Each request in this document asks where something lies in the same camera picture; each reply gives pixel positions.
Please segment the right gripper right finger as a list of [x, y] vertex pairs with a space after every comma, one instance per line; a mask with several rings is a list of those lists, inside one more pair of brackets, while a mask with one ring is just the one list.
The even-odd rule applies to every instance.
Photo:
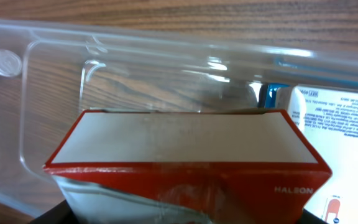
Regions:
[[327, 223], [322, 219], [316, 217], [306, 209], [304, 209], [301, 217], [296, 221], [296, 224], [327, 224]]

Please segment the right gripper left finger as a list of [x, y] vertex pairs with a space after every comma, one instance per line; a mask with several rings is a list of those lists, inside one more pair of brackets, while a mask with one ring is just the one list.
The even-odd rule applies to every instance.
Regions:
[[73, 212], [64, 200], [29, 224], [73, 224]]

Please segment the white medicine box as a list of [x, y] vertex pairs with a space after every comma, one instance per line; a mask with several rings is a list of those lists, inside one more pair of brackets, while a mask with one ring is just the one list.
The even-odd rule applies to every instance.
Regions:
[[310, 86], [279, 88], [285, 109], [331, 168], [305, 208], [326, 223], [358, 223], [358, 93]]

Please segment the red medicine box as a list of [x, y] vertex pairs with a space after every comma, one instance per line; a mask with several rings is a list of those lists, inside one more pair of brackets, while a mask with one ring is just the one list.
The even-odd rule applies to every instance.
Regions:
[[43, 169], [82, 223], [295, 223], [332, 170], [284, 110], [86, 110]]

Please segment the blue medicine box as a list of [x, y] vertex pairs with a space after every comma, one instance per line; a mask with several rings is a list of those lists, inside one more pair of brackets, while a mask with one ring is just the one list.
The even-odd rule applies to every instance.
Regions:
[[295, 85], [358, 91], [358, 59], [274, 56], [262, 77], [258, 107], [274, 108], [277, 90]]

